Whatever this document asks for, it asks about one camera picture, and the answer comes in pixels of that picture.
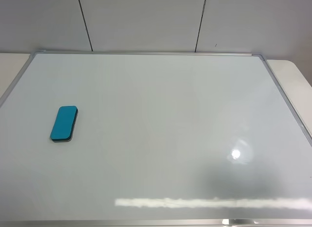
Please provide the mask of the teal felt whiteboard eraser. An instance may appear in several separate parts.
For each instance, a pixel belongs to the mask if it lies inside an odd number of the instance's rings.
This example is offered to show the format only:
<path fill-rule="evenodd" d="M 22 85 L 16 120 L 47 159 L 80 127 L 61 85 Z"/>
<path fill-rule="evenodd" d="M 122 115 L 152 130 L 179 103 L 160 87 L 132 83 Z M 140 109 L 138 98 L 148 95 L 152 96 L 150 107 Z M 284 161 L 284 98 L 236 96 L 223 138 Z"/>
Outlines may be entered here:
<path fill-rule="evenodd" d="M 76 106 L 61 106 L 58 110 L 50 139 L 53 142 L 68 142 L 72 139 L 78 115 Z"/>

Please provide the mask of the white aluminium-framed whiteboard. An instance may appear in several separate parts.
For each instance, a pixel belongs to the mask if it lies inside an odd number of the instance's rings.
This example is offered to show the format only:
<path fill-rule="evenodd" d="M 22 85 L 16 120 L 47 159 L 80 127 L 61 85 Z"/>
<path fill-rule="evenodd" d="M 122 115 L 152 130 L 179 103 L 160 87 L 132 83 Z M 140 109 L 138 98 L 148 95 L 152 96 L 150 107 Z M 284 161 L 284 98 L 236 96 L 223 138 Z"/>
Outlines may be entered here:
<path fill-rule="evenodd" d="M 0 224 L 309 227 L 312 134 L 261 55 L 35 52 L 0 99 Z"/>

